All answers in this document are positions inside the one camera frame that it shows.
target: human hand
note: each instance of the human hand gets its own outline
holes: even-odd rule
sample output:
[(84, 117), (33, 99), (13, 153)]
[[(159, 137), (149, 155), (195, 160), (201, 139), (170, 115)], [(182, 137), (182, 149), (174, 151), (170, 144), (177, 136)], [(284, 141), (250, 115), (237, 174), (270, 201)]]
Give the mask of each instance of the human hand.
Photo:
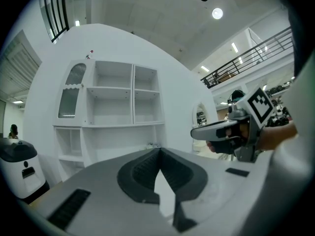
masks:
[[(241, 136), (243, 138), (247, 139), (249, 137), (249, 124), (248, 123), (241, 123), (240, 124), (240, 132), (241, 132)], [(225, 131), (225, 134), (230, 137), (232, 135), (232, 130), (230, 128), (227, 129)], [(216, 149), (215, 149), (215, 147), (212, 146), (211, 142), (207, 141), (207, 146), (212, 152), (216, 152)]]

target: railing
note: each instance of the railing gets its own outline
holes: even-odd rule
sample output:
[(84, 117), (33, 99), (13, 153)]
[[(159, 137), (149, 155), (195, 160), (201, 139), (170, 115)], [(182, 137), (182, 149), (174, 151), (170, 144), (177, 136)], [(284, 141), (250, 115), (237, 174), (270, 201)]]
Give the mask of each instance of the railing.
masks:
[(291, 27), (288, 27), (211, 72), (201, 81), (210, 89), (292, 46)]
[[(50, 0), (50, 3), (47, 4), (47, 0), (44, 0), (45, 11), (51, 29), (51, 42), (54, 42), (64, 31), (69, 30), (69, 24), (67, 19), (67, 11), (65, 8), (65, 0), (62, 0), (62, 11), (60, 10), (59, 0)], [(58, 18), (55, 14), (55, 6), (57, 4)]]

